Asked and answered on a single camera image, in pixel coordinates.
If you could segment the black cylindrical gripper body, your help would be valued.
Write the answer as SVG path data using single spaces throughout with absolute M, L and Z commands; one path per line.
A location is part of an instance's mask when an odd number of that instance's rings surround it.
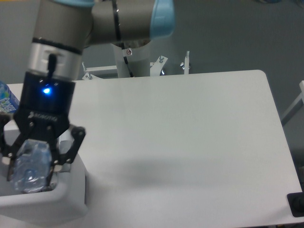
M 69 128 L 68 115 L 82 52 L 33 39 L 14 120 L 22 138 L 54 142 Z

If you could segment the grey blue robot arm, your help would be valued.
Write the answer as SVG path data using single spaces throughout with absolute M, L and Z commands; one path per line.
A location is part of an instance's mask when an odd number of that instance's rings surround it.
M 74 162 L 86 132 L 68 115 L 84 48 L 168 37 L 174 27 L 171 0 L 41 1 L 19 106 L 0 115 L 1 128 L 14 121 L 19 129 L 11 145 L 0 135 L 7 181 L 19 191 L 41 191 Z

